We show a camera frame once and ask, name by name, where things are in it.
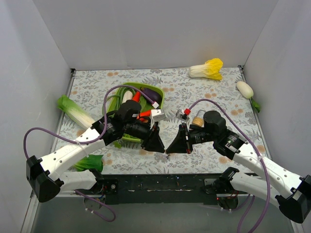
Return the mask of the brass padlock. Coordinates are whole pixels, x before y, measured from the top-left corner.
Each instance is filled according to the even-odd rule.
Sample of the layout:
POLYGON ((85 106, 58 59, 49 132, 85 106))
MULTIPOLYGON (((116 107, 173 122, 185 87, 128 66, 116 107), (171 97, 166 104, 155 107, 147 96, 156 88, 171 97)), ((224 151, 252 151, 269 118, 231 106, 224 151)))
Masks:
POLYGON ((195 117, 193 118, 193 120, 192 120, 192 122, 191 122, 191 124, 192 125, 195 125, 195 126, 198 126, 198 127, 202 127, 203 125, 204 125, 204 120, 200 117, 200 114, 201 113, 205 113, 205 110, 204 109, 200 109, 197 113, 196 113, 196 115, 195 115, 195 117))

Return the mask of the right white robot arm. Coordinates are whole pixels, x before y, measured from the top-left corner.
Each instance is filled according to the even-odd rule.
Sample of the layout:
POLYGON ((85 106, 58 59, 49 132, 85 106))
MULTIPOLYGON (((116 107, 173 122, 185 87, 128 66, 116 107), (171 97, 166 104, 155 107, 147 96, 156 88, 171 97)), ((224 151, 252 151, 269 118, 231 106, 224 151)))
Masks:
POLYGON ((182 120, 174 141, 166 152, 187 153, 193 145, 212 142, 222 156, 237 162, 256 174, 250 177, 230 167, 216 180, 211 188, 216 193, 234 190, 252 194, 278 207, 288 219, 303 223, 311 211, 311 177, 302 177, 279 166, 271 159, 256 153, 253 146, 241 135, 229 130, 226 120, 217 111, 204 113, 203 126, 190 124, 190 110, 178 110, 176 117, 182 120))

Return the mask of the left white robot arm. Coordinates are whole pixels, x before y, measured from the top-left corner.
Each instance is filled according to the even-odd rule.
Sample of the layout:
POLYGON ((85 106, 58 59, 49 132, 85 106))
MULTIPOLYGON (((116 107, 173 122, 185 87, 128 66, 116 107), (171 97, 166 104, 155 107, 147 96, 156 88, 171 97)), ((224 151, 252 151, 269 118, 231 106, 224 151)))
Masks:
POLYGON ((141 105, 133 100, 123 103, 118 110, 94 122, 72 144, 41 158, 31 156, 26 161, 26 178, 39 202, 47 202, 60 192, 77 189, 88 190, 92 194, 113 193, 112 185, 95 168, 81 172, 68 172, 75 163, 117 141, 124 134, 139 138, 146 151, 164 153, 164 144, 159 136, 159 121, 165 117, 162 109, 151 110, 147 123, 141 105))

